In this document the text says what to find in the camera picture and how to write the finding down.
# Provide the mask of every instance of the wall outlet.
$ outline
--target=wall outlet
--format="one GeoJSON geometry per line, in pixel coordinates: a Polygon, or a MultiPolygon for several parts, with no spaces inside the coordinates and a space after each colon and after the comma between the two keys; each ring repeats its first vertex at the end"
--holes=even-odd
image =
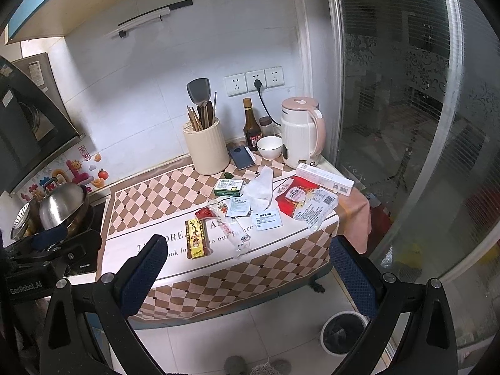
{"type": "Polygon", "coordinates": [[[268,87],[284,85],[283,68],[281,66],[265,69],[264,73],[266,74],[266,83],[268,87]]]}
{"type": "Polygon", "coordinates": [[[244,73],[224,77],[224,84],[229,97],[248,92],[244,73]]]}
{"type": "Polygon", "coordinates": [[[253,72],[245,73],[245,78],[247,79],[248,91],[257,91],[254,83],[257,79],[262,82],[262,87],[267,87],[266,85],[266,75],[264,70],[254,70],[253,72]]]}

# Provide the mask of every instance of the glass door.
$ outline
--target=glass door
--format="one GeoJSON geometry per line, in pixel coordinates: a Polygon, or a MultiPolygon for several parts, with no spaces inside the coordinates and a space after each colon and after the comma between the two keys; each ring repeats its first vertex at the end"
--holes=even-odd
{"type": "MultiPolygon", "coordinates": [[[[370,201],[371,259],[406,282],[443,278],[451,287],[479,278],[474,297],[486,299],[498,268],[479,260],[500,239],[500,42],[474,0],[340,6],[344,90],[336,161],[370,201]]],[[[463,307],[470,288],[454,288],[457,336],[477,341],[482,336],[474,331],[490,332],[472,330],[479,319],[468,321],[474,308],[463,307]]],[[[496,304],[479,311],[498,328],[491,320],[500,314],[496,304]]]]}

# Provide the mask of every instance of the blue gripper pad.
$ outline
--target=blue gripper pad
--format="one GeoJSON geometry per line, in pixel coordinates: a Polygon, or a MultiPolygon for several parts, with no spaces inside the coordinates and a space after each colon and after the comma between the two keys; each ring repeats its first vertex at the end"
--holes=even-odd
{"type": "Polygon", "coordinates": [[[344,282],[359,312],[364,316],[374,318],[378,311],[375,289],[342,246],[338,237],[332,238],[330,242],[330,261],[344,282]]]}
{"type": "Polygon", "coordinates": [[[68,228],[63,224],[42,231],[32,237],[31,247],[35,251],[42,251],[51,245],[57,244],[68,236],[68,228]]]}
{"type": "Polygon", "coordinates": [[[137,314],[160,270],[162,270],[167,256],[167,241],[161,237],[139,263],[128,282],[123,285],[119,295],[119,307],[125,318],[137,314]]]}

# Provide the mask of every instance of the white bowl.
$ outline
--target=white bowl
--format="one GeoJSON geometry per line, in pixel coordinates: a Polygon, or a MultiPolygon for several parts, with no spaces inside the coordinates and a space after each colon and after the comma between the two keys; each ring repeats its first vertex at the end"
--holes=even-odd
{"type": "Polygon", "coordinates": [[[276,136],[261,138],[257,141],[257,148],[262,158],[274,160],[281,155],[283,149],[282,139],[276,136]]]}

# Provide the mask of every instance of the smartphone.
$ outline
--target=smartphone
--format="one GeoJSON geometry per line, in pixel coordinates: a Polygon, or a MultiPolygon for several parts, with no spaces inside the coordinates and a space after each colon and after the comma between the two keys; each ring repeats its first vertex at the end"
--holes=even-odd
{"type": "Polygon", "coordinates": [[[243,170],[255,165],[255,162],[245,149],[244,145],[240,145],[236,148],[231,149],[229,151],[229,156],[231,156],[238,170],[243,170]]]}

